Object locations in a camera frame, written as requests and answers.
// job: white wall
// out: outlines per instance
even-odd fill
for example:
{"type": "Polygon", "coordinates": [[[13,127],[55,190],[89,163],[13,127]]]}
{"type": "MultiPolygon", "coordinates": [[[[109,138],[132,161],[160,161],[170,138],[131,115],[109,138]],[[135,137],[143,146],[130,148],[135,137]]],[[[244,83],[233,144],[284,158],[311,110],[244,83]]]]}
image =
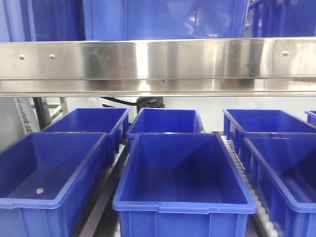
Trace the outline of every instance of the white wall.
{"type": "Polygon", "coordinates": [[[224,108],[282,109],[306,121],[316,97],[164,97],[166,108],[197,109],[205,131],[223,131],[224,108]]]}
{"type": "Polygon", "coordinates": [[[14,98],[0,98],[0,151],[24,136],[14,98]]]}

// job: blue crate on shelf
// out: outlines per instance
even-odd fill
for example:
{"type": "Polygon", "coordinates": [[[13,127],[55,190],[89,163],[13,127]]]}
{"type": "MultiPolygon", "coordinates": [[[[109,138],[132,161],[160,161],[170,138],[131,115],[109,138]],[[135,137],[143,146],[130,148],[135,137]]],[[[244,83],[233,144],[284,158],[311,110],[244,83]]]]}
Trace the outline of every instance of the blue crate on shelf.
{"type": "Polygon", "coordinates": [[[239,38],[247,0],[84,0],[87,40],[239,38]]]}
{"type": "Polygon", "coordinates": [[[0,42],[85,40],[79,0],[0,0],[0,42]]]}
{"type": "Polygon", "coordinates": [[[0,236],[70,237],[104,173],[106,133],[32,133],[0,153],[0,236]]]}
{"type": "Polygon", "coordinates": [[[122,236],[244,237],[256,204],[220,136],[136,136],[113,207],[122,236]]]}
{"type": "Polygon", "coordinates": [[[316,126],[316,110],[307,110],[305,113],[307,114],[307,122],[316,126]]]}
{"type": "Polygon", "coordinates": [[[137,133],[201,133],[203,130],[202,121],[197,110],[141,108],[126,136],[131,148],[137,133]]]}
{"type": "Polygon", "coordinates": [[[235,145],[245,173],[249,172],[249,160],[242,152],[244,137],[301,137],[314,136],[316,127],[283,111],[261,109],[224,109],[224,134],[235,145]]]}
{"type": "Polygon", "coordinates": [[[243,36],[315,36],[315,12],[314,0],[249,0],[243,36]]]}
{"type": "Polygon", "coordinates": [[[43,132],[106,132],[114,151],[126,138],[129,108],[78,108],[49,125],[43,132]]]}
{"type": "Polygon", "coordinates": [[[251,184],[279,236],[316,236],[316,136],[244,141],[251,184]]]}

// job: metal shelf beam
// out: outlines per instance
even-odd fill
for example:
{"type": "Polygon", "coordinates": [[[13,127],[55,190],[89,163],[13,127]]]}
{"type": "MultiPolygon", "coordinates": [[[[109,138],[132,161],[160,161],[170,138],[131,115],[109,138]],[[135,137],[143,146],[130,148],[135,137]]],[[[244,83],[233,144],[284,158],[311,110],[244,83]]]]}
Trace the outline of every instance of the metal shelf beam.
{"type": "Polygon", "coordinates": [[[316,95],[316,38],[0,43],[0,96],[316,95]]]}

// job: bin rim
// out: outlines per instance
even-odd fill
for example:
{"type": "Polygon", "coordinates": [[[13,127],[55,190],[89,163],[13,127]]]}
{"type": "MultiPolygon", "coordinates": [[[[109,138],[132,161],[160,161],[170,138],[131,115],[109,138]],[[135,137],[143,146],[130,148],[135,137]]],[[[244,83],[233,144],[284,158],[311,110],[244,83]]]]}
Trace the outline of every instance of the bin rim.
{"type": "Polygon", "coordinates": [[[0,197],[0,208],[2,209],[13,209],[13,208],[31,208],[31,209],[56,209],[60,207],[68,194],[70,193],[72,187],[77,182],[80,173],[82,170],[86,167],[87,163],[89,162],[92,155],[94,155],[99,148],[109,139],[109,136],[105,132],[90,132],[90,133],[83,133],[83,132],[62,132],[62,133],[56,133],[56,132],[34,132],[26,135],[19,141],[13,143],[8,148],[4,149],[0,152],[0,156],[5,153],[6,151],[13,149],[14,146],[16,146],[21,141],[28,139],[32,136],[38,136],[38,135],[58,135],[58,136],[68,136],[68,135],[79,135],[80,136],[91,136],[91,135],[99,135],[99,138],[97,142],[90,148],[87,155],[82,159],[81,163],[77,166],[77,168],[74,170],[72,175],[69,177],[65,185],[62,187],[62,189],[57,194],[56,198],[54,199],[26,199],[26,198],[6,198],[6,197],[0,197]]]}
{"type": "Polygon", "coordinates": [[[284,197],[286,203],[293,211],[302,212],[302,213],[316,213],[316,203],[301,203],[298,202],[295,197],[292,195],[290,190],[285,186],[285,184],[281,181],[281,179],[277,176],[277,174],[273,171],[270,167],[268,162],[264,159],[264,157],[260,154],[259,150],[255,147],[255,145],[251,142],[252,139],[263,139],[263,138],[244,138],[244,142],[246,146],[251,150],[254,154],[255,159],[263,166],[266,170],[268,176],[270,177],[271,181],[274,183],[278,191],[284,197]]]}
{"type": "Polygon", "coordinates": [[[256,212],[257,206],[252,198],[252,195],[239,174],[236,165],[233,162],[224,142],[219,134],[205,134],[205,133],[138,133],[136,135],[134,146],[131,149],[129,159],[127,161],[122,178],[118,185],[115,197],[113,199],[113,208],[117,211],[157,211],[159,213],[194,213],[194,214],[209,214],[209,213],[238,213],[238,214],[253,214],[256,212]],[[238,185],[245,197],[247,203],[245,204],[232,204],[232,203],[206,203],[206,202],[175,202],[175,201],[121,201],[124,186],[127,182],[130,167],[135,159],[135,152],[137,144],[143,136],[205,136],[216,137],[219,142],[226,159],[228,160],[231,171],[237,180],[238,185]]]}

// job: rivet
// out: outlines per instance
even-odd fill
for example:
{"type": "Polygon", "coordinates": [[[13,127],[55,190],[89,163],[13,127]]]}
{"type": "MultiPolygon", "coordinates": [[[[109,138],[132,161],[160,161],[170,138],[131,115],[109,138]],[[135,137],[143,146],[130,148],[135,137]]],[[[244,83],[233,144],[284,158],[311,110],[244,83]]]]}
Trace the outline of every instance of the rivet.
{"type": "Polygon", "coordinates": [[[286,57],[286,56],[288,56],[289,53],[290,53],[289,51],[283,51],[282,54],[283,54],[284,57],[286,57]]]}

